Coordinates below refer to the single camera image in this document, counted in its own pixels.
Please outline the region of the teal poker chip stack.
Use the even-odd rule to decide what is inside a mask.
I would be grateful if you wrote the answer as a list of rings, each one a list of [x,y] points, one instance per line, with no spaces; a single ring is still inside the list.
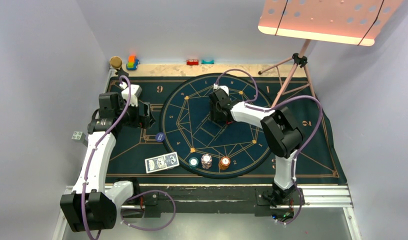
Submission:
[[[188,160],[188,166],[189,166],[191,169],[197,168],[198,165],[199,165],[199,160],[198,160],[196,157],[191,157],[191,158]]]

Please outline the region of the pink blue poker chip stack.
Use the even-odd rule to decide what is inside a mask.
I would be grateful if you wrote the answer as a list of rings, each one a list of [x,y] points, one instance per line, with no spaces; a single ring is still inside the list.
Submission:
[[[209,154],[203,154],[201,157],[201,166],[203,169],[209,169],[212,166],[212,156]]]

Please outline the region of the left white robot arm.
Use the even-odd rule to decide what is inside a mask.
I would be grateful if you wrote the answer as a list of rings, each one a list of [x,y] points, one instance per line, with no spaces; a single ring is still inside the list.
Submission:
[[[121,83],[121,92],[101,93],[99,107],[87,126],[87,151],[79,177],[71,191],[60,199],[60,208],[73,232],[112,229],[121,206],[138,203],[141,191],[134,180],[120,180],[105,189],[111,154],[122,128],[151,127],[155,119],[149,104],[139,112],[142,88]]]

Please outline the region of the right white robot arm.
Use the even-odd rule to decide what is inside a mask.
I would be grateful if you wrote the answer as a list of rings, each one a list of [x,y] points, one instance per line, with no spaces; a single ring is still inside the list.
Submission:
[[[275,155],[275,188],[272,196],[280,204],[292,198],[291,187],[296,180],[294,154],[304,140],[304,133],[288,107],[270,110],[245,101],[232,100],[225,87],[209,95],[210,119],[213,122],[246,123],[261,129],[271,152]]]

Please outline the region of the purple small blind button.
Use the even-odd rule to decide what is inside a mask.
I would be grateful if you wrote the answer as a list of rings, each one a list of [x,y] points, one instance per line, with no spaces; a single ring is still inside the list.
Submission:
[[[163,132],[158,132],[158,133],[155,135],[155,140],[156,140],[158,143],[163,142],[165,139],[166,139],[166,135],[165,135]]]

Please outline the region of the orange poker chip stack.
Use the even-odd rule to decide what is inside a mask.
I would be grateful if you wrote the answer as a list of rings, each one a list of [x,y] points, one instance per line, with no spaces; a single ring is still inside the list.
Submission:
[[[218,163],[218,167],[221,171],[227,170],[228,167],[231,164],[231,160],[229,157],[227,156],[223,156],[220,158],[219,163]]]

